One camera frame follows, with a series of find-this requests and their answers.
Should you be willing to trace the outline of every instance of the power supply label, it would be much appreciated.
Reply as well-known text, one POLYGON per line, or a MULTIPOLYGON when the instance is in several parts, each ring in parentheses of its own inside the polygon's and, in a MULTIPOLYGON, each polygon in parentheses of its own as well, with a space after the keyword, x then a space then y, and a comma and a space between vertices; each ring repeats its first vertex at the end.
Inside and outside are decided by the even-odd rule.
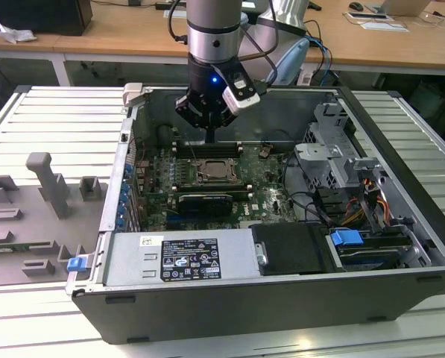
POLYGON ((217 239, 167 240, 161 246, 161 280, 221 278, 217 239))

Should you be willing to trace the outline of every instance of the paper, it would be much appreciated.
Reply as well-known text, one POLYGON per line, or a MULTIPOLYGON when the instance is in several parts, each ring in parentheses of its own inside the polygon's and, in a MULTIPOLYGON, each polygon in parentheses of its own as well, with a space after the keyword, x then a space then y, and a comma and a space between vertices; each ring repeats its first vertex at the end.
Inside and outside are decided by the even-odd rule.
MULTIPOLYGON (((169 16, 169 10, 164 10, 164 17, 169 16)), ((185 19, 187 17, 187 12, 185 10, 175 10, 172 13, 173 19, 185 19)))
POLYGON ((34 33, 30 30, 14 30, 12 28, 8 28, 7 26, 3 26, 0 23, 0 37, 6 39, 9 43, 16 44, 17 41, 33 41, 37 38, 34 33))
POLYGON ((401 32, 409 32, 407 28, 405 28, 401 24, 387 24, 384 22, 366 22, 360 24, 365 30, 382 30, 382 31, 401 31, 401 32))
POLYGON ((245 7, 246 9, 255 9, 255 4, 253 2, 243 1, 242 7, 245 7))

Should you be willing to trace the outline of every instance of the yellow wire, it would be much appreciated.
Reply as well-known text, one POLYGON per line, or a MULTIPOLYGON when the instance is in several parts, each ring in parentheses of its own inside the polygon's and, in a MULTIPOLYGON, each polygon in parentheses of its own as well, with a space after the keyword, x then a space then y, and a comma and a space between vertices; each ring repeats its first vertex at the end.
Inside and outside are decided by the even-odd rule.
POLYGON ((342 225, 346 225, 349 224, 351 222, 353 222, 356 219, 359 219, 360 217, 362 217, 364 214, 363 209, 358 210, 356 213, 354 213, 353 215, 351 215, 348 219, 346 219, 344 222, 342 222, 342 225))

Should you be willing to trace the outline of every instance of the wooden desk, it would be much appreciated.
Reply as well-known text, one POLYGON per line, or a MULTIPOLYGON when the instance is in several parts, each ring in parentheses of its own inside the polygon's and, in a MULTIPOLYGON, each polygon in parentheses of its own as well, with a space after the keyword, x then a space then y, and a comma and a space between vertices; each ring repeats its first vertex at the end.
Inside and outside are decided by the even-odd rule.
MULTIPOLYGON (((349 10, 350 0, 317 3, 323 10, 307 10, 305 21, 315 19, 320 24, 324 43, 333 53, 333 69, 445 75, 445 28, 403 16, 397 20, 404 21, 407 33, 370 31, 349 23, 342 15, 349 10)), ((187 63, 187 46, 169 36, 162 11, 96 3, 92 3, 92 9, 92 23, 83 36, 37 34, 37 41, 17 45, 0 38, 0 57, 50 60, 60 85, 66 86, 71 82, 64 66, 67 60, 187 63)), ((445 15, 445 3, 431 3, 427 10, 445 15)), ((186 33, 185 19, 173 19, 173 26, 177 34, 186 33)), ((317 36, 315 24, 308 24, 308 29, 317 36)), ((320 60, 320 50, 311 48, 306 63, 320 60)))
MULTIPOLYGON (((323 10, 318 13, 307 10, 304 18, 305 21, 315 19, 320 24, 324 44, 333 53, 334 68, 383 66, 400 68, 397 72, 416 69, 418 73, 422 73, 422 69, 427 72, 445 69, 444 27, 433 27, 417 17, 395 16, 400 20, 396 23, 404 22, 409 32, 365 30, 343 16, 343 12, 352 11, 349 3, 350 0, 318 0, 323 10)), ((430 13, 434 10, 445 15, 445 3, 432 2, 426 8, 430 13)), ((307 27, 317 36, 315 24, 309 23, 307 27)), ((316 60, 312 54, 311 51, 307 58, 309 62, 316 60)))

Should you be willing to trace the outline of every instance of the robotic arm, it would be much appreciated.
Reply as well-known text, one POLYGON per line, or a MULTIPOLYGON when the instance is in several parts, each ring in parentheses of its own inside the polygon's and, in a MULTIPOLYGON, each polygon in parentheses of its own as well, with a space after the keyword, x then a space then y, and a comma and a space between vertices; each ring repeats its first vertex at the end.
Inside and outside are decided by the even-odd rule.
MULTIPOLYGON (((258 104, 260 96, 266 92, 267 84, 253 81, 242 61, 255 62, 272 53, 279 44, 279 27, 285 32, 295 29, 297 39, 305 33, 302 19, 309 2, 274 1, 277 12, 273 0, 269 0, 270 7, 259 17, 255 29, 257 32, 257 27, 260 26, 259 30, 264 30, 264 34, 271 32, 270 36, 264 37, 271 44, 265 45, 268 41, 264 41, 262 45, 268 50, 241 57, 242 0, 188 0, 187 37, 176 36, 171 28, 172 13, 179 0, 171 7, 168 17, 169 33, 176 41, 184 41, 189 45, 189 88, 186 95, 176 101, 176 111, 193 127, 206 130, 206 142, 214 142, 216 128, 228 126, 242 111, 258 104)), ((261 49, 259 46, 255 49, 254 42, 249 43, 243 46, 249 48, 248 51, 261 49)))

